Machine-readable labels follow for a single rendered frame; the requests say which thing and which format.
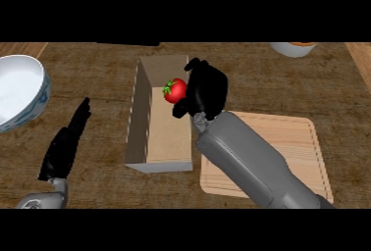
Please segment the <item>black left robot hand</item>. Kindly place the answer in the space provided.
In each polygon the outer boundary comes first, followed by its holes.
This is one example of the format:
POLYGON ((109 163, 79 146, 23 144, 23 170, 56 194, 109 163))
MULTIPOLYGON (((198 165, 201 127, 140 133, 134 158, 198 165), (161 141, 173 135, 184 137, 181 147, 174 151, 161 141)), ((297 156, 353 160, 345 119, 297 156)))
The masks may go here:
POLYGON ((90 98, 85 97, 72 116, 68 126, 54 135, 41 161, 38 180, 66 178, 71 172, 78 141, 82 135, 87 120, 91 116, 90 98))

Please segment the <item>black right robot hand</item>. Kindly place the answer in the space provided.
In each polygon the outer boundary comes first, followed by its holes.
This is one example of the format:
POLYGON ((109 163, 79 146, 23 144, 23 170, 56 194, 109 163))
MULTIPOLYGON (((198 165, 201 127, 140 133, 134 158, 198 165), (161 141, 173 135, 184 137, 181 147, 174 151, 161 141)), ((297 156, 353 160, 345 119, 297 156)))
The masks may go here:
POLYGON ((192 58, 184 65, 189 72, 184 98, 173 107, 173 116, 180 119, 184 114, 205 114, 211 121, 221 113, 227 96, 227 77, 205 60, 192 58))

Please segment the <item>red tomato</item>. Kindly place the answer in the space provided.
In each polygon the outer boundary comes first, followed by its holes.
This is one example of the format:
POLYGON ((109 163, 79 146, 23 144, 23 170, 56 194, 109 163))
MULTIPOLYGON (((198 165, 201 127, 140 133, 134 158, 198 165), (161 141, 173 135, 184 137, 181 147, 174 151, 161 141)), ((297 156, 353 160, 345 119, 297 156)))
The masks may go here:
POLYGON ((162 87, 164 99, 175 104, 186 97, 186 82, 173 78, 162 87))

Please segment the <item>cardboard box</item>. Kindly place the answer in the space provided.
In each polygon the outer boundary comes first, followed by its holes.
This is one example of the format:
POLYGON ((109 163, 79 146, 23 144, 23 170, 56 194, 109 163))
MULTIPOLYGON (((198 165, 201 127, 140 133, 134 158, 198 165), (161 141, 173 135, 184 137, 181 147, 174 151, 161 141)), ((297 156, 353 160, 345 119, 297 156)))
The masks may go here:
POLYGON ((137 60, 124 164, 141 173, 192 170, 189 115, 173 117, 173 104, 162 94, 171 79, 187 80, 186 63, 187 55, 137 60))

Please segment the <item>pale wooden cutting board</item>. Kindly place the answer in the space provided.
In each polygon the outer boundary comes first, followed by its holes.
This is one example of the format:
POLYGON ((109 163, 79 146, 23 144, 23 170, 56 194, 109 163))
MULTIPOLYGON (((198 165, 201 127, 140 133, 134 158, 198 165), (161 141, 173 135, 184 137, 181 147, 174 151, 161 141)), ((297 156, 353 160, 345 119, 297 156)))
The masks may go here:
MULTIPOLYGON (((332 202, 334 194, 313 122, 307 118, 233 112, 280 153, 291 173, 311 191, 332 202)), ((199 187, 205 193, 243 197, 238 185, 201 157, 199 187)))

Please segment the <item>white and blue bowl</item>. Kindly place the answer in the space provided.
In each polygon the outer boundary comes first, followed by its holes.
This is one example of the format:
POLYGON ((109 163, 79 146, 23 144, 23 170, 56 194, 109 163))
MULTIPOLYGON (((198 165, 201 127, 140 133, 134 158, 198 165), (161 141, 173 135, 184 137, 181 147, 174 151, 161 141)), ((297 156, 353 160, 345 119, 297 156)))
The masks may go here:
POLYGON ((38 117, 48 96, 50 80, 38 59, 28 55, 0 57, 0 132, 38 117))

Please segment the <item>white cup with orange rim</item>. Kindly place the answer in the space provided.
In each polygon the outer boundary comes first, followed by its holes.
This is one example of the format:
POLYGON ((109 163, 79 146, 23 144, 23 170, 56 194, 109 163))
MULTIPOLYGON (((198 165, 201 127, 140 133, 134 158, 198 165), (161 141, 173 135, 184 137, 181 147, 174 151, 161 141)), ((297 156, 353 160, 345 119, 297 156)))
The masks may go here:
POLYGON ((272 49, 286 57, 304 57, 316 46, 316 42, 270 42, 272 49))

